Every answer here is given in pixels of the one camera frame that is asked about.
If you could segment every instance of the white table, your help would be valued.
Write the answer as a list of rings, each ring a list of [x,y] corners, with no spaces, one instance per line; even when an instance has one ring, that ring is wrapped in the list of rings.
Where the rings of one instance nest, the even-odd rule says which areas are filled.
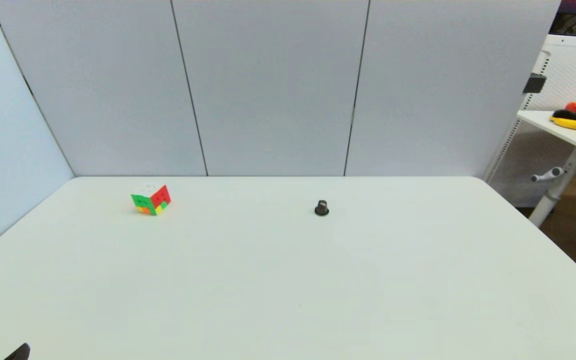
[[[576,359],[576,265],[481,180],[154,178],[149,216],[144,179],[0,237],[0,360]]]
[[[557,205],[560,196],[562,196],[564,190],[566,190],[566,187],[572,178],[574,178],[576,173],[576,130],[567,129],[557,125],[550,120],[552,114],[552,111],[517,112],[517,117],[519,119],[526,121],[527,123],[530,123],[531,125],[534,125],[574,146],[574,150],[570,154],[570,157],[568,157],[566,163],[562,166],[565,173],[552,183],[550,188],[542,196],[539,203],[537,203],[537,207],[535,207],[532,214],[530,214],[530,222],[537,227],[544,223],[544,220],[546,220],[548,214],[550,214],[551,210],[553,210],[555,205]]]

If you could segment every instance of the small black object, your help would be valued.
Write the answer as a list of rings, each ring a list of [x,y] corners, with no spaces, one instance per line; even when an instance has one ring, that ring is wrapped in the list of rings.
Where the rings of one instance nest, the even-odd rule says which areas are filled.
[[[539,93],[542,92],[544,88],[544,84],[546,84],[546,76],[540,75],[539,73],[531,73],[530,77],[528,78],[528,82],[526,82],[526,86],[523,87],[523,93]]]
[[[29,356],[30,346],[24,342],[21,346],[18,347],[18,349],[7,356],[7,358],[4,358],[4,360],[28,360]]]
[[[576,121],[576,112],[566,110],[566,109],[561,109],[561,110],[557,110],[557,111],[553,112],[552,117]]]
[[[315,207],[315,214],[322,217],[324,215],[327,215],[329,212],[330,210],[328,208],[328,203],[326,202],[326,200],[320,200],[319,203],[317,204],[317,207]]]

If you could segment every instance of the black knob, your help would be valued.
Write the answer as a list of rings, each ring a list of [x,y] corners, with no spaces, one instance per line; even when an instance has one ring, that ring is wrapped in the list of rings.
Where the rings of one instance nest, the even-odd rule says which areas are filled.
[[[317,204],[317,207],[315,207],[315,214],[322,217],[324,215],[327,215],[329,212],[330,210],[328,208],[328,203],[326,202],[326,200],[320,200],[319,203]]]

